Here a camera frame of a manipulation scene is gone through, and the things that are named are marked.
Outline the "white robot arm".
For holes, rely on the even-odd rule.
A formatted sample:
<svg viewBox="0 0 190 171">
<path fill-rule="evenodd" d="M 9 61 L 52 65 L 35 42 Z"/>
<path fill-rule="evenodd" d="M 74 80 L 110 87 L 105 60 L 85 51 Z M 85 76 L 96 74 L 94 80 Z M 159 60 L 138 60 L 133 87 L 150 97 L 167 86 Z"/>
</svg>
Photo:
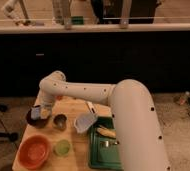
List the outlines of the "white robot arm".
<svg viewBox="0 0 190 171">
<path fill-rule="evenodd" d="M 111 108 L 124 171 L 171 171 L 152 96 L 141 82 L 125 79 L 116 84 L 73 83 L 63 72 L 54 71 L 39 83 L 43 118 L 52 114 L 58 96 Z"/>
</svg>

